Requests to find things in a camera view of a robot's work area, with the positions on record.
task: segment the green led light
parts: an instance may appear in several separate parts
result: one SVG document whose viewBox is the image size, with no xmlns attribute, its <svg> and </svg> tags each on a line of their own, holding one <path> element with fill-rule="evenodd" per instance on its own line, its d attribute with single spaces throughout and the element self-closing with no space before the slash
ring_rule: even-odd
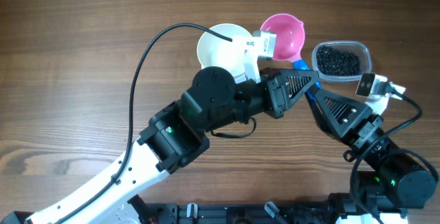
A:
<svg viewBox="0 0 440 224">
<path fill-rule="evenodd" d="M 168 132 L 168 133 L 170 133 L 170 134 L 171 134 L 172 132 L 174 132 L 174 130 L 173 130 L 171 127 L 166 127 L 166 128 L 165 128 L 165 131 Z"/>
</svg>

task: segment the plastic container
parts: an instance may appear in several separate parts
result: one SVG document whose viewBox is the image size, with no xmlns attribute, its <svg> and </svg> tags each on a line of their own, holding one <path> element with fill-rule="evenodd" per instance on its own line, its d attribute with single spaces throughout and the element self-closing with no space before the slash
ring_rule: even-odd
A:
<svg viewBox="0 0 440 224">
<path fill-rule="evenodd" d="M 318 68 L 318 59 L 316 58 L 316 52 L 322 45 L 338 49 L 343 52 L 353 52 L 359 56 L 360 61 L 360 75 L 358 76 L 328 76 L 324 75 Z M 320 43 L 313 49 L 311 53 L 311 64 L 313 70 L 319 73 L 319 78 L 324 82 L 351 82 L 359 80 L 363 73 L 371 72 L 371 57 L 369 49 L 361 42 L 357 41 L 329 41 Z"/>
</svg>

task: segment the pink funnel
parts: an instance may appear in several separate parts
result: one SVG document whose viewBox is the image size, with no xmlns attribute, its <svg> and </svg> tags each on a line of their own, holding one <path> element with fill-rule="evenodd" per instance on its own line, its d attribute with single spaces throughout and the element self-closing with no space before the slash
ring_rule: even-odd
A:
<svg viewBox="0 0 440 224">
<path fill-rule="evenodd" d="M 275 14 L 268 18 L 260 30 L 276 33 L 274 60 L 301 60 L 305 41 L 304 23 L 290 14 Z"/>
</svg>

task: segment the wooden table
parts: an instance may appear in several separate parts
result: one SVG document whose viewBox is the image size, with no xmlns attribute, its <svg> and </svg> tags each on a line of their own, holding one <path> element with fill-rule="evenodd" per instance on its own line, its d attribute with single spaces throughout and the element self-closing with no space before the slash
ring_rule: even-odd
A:
<svg viewBox="0 0 440 224">
<path fill-rule="evenodd" d="M 393 140 L 440 168 L 440 0 L 0 0 L 0 219 L 59 201 L 124 150 L 135 67 L 163 28 L 235 23 L 253 31 L 279 12 L 304 21 L 308 63 L 320 42 L 363 42 L 373 71 L 407 87 L 424 111 Z M 136 133 L 189 88 L 200 68 L 200 36 L 172 31 L 148 55 L 135 94 Z M 260 64 L 267 66 L 289 65 Z M 324 87 L 354 97 L 356 84 Z M 412 114 L 392 101 L 383 128 Z M 149 203 L 264 203 L 348 191 L 347 147 L 318 130 L 305 99 L 282 119 L 256 119 L 253 136 L 212 137 L 202 156 L 141 196 Z M 438 222 L 439 192 L 424 210 L 410 211 L 411 223 Z"/>
</svg>

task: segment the wire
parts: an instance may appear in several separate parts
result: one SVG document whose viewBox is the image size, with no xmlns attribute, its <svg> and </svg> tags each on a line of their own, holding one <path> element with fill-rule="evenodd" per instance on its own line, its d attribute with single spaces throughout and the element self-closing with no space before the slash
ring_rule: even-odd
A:
<svg viewBox="0 0 440 224">
<path fill-rule="evenodd" d="M 380 219 L 380 216 L 378 214 L 374 214 L 363 202 L 360 201 L 358 196 L 354 193 L 354 185 L 356 180 L 356 172 L 358 171 L 359 165 L 363 159 L 370 153 L 370 151 L 375 148 L 382 140 L 386 139 L 390 135 L 396 133 L 397 131 L 400 131 L 401 129 L 407 127 L 408 125 L 412 124 L 416 120 L 418 120 L 421 117 L 422 111 L 419 105 L 411 100 L 410 98 L 406 97 L 405 95 L 397 92 L 396 90 L 393 90 L 391 92 L 392 94 L 399 96 L 402 98 L 402 100 L 407 101 L 409 104 L 411 104 L 414 108 L 417 110 L 417 114 L 410 118 L 409 120 L 406 120 L 405 122 L 397 125 L 396 127 L 392 128 L 389 131 L 386 131 L 385 134 L 381 135 L 379 138 L 377 138 L 374 142 L 371 143 L 371 145 L 359 156 L 356 158 L 356 162 L 353 165 L 353 169 L 351 169 L 351 175 L 350 175 L 350 195 L 355 201 L 356 204 L 358 204 L 362 209 L 365 210 L 368 214 L 370 214 L 374 219 L 377 220 L 379 224 L 384 224 L 382 220 Z"/>
<path fill-rule="evenodd" d="M 253 123 L 254 123 L 254 128 L 252 129 L 252 131 L 251 131 L 250 133 L 248 133 L 248 134 L 246 134 L 246 135 L 235 135 L 235 134 L 229 134 L 229 133 L 214 133 L 214 131 L 211 131 L 211 135 L 212 135 L 212 136 L 215 136 L 215 137 L 232 138 L 232 139 L 239 139 L 239 138 L 245 138 L 245 137 L 248 137 L 248 136 L 252 135 L 253 132 L 254 132 L 255 129 L 256 129 L 256 120 L 255 120 L 255 118 L 251 117 L 250 119 L 251 119 L 251 120 L 253 121 Z"/>
<path fill-rule="evenodd" d="M 227 36 L 223 36 L 221 34 L 218 34 L 212 30 L 209 30 L 206 27 L 203 27 L 201 25 L 192 24 L 192 23 L 179 23 L 179 24 L 172 25 L 172 26 L 162 30 L 158 35 L 156 35 L 155 38 L 153 38 L 153 40 L 150 42 L 148 47 L 145 49 L 145 52 L 140 59 L 139 65 L 137 65 L 136 72 L 133 77 L 133 81 L 131 82 L 130 102 L 129 102 L 129 138 L 128 138 L 127 144 L 126 144 L 124 159 L 122 160 L 122 163 L 121 163 L 121 166 L 119 167 L 119 170 L 117 171 L 117 173 L 115 173 L 113 176 L 111 176 L 110 182 L 106 186 L 104 186 L 104 188 L 102 190 L 100 190 L 92 198 L 87 200 L 85 203 L 83 203 L 81 206 L 76 208 L 74 211 L 70 212 L 68 215 L 59 219 L 55 224 L 60 224 L 60 223 L 65 222 L 66 220 L 70 219 L 75 214 L 79 213 L 81 210 L 85 209 L 88 205 L 93 203 L 97 198 L 99 198 L 102 194 L 104 194 L 104 192 L 106 192 L 114 183 L 118 182 L 120 175 L 122 174 L 122 172 L 124 172 L 125 166 L 127 165 L 128 161 L 129 161 L 131 148 L 133 147 L 133 141 L 132 141 L 133 140 L 133 101 L 134 101 L 136 81 L 138 80 L 140 69 L 142 68 L 142 64 L 145 61 L 146 55 L 149 53 L 150 49 L 156 43 L 156 41 L 165 33 L 169 32 L 175 28 L 178 28 L 178 27 L 197 28 L 199 30 L 205 31 L 209 34 L 217 36 L 217 37 L 224 39 L 226 41 L 232 42 L 232 38 L 228 38 Z"/>
</svg>

